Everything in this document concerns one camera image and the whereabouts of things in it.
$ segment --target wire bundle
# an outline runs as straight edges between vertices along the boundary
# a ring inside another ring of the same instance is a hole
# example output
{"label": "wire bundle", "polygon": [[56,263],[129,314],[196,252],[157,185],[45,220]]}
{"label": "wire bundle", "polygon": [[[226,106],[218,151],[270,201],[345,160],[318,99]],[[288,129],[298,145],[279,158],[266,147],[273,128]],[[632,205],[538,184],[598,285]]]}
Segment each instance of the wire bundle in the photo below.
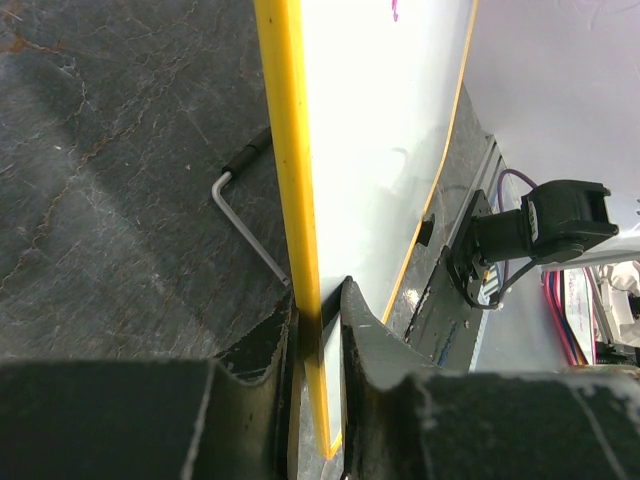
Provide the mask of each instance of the wire bundle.
{"label": "wire bundle", "polygon": [[588,365],[587,359],[571,331],[564,308],[564,272],[545,272],[542,279],[544,296],[551,309],[556,331],[569,365]]}

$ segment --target purple marker mark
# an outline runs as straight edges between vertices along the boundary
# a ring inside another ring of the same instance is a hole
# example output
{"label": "purple marker mark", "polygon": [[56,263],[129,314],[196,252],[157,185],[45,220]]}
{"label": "purple marker mark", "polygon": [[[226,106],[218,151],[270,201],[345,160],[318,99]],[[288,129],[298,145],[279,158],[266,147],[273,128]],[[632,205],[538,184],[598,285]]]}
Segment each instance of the purple marker mark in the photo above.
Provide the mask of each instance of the purple marker mark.
{"label": "purple marker mark", "polygon": [[393,10],[393,21],[398,21],[398,0],[391,0],[391,10]]}

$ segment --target marble texture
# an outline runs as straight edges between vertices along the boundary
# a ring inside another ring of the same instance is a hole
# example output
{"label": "marble texture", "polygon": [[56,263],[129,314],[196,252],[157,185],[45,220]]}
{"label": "marble texture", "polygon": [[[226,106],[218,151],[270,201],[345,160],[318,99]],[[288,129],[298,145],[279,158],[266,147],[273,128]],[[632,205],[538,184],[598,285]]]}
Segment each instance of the marble texture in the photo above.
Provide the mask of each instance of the marble texture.
{"label": "marble texture", "polygon": [[[284,293],[210,197],[268,123],[252,2],[0,16],[0,359],[234,343]],[[223,194],[288,272],[273,154]]]}
{"label": "marble texture", "polygon": [[404,334],[424,295],[486,149],[485,134],[463,85],[445,164],[427,210],[426,218],[431,215],[435,218],[433,234],[428,247],[415,246],[387,322],[397,335]]}

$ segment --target black cable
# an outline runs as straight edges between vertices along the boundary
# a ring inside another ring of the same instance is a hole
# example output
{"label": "black cable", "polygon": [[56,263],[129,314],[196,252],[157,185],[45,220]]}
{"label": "black cable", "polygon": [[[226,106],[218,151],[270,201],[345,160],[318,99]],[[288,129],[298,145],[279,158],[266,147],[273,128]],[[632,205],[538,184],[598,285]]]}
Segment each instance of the black cable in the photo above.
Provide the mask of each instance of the black cable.
{"label": "black cable", "polygon": [[518,270],[516,273],[514,273],[513,275],[511,275],[511,277],[509,277],[509,280],[507,280],[505,282],[505,284],[502,286],[502,288],[494,293],[493,295],[491,295],[492,298],[494,298],[495,300],[492,300],[491,302],[489,302],[488,305],[483,305],[481,303],[478,302],[473,302],[473,306],[476,308],[479,308],[480,310],[495,310],[496,308],[498,308],[500,306],[500,302],[502,302],[502,300],[504,299],[505,294],[507,293],[507,290],[509,290],[514,283],[516,283],[518,280],[520,280],[525,273],[527,273],[529,270],[531,270],[533,267],[535,267],[538,264],[537,260],[531,260],[529,263],[527,263],[524,267],[522,267],[520,270]]}

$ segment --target yellow whiteboard frame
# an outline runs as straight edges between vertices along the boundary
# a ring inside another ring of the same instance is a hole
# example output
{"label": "yellow whiteboard frame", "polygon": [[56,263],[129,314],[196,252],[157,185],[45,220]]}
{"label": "yellow whiteboard frame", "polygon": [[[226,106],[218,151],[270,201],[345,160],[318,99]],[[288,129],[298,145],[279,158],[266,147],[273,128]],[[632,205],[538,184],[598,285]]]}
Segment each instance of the yellow whiteboard frame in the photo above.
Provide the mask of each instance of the yellow whiteboard frame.
{"label": "yellow whiteboard frame", "polygon": [[[300,314],[300,338],[305,357],[313,424],[318,450],[328,459],[332,458],[340,448],[342,438],[338,435],[332,443],[329,429],[300,0],[255,0],[254,5],[292,284]],[[435,192],[449,148],[477,7],[478,0],[473,0],[471,22],[467,32],[447,141],[440,167],[427,197],[424,213]],[[420,225],[416,228],[411,247],[396,280],[382,318],[383,323],[387,322],[391,313],[419,232]]]}

